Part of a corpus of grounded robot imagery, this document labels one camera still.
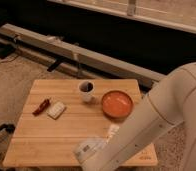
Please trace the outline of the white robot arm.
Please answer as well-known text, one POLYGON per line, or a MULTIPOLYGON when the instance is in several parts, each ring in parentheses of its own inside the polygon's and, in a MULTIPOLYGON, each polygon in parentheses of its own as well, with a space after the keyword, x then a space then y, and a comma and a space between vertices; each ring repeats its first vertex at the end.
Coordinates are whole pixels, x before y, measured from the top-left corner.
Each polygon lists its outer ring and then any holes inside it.
POLYGON ((186 129, 180 171, 196 171, 196 62, 180 66, 163 78, 112 138, 89 138, 74 154, 83 171, 115 171, 180 123, 186 129))

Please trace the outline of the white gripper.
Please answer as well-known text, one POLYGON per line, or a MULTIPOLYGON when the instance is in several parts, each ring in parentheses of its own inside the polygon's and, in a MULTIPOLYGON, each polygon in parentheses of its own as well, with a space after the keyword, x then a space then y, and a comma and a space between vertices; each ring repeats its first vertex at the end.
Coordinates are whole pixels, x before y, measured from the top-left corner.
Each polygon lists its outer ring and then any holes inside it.
POLYGON ((106 138, 90 137, 80 142, 73 153, 77 161, 82 164, 87 160, 102 157, 107 144, 108 140, 106 138))

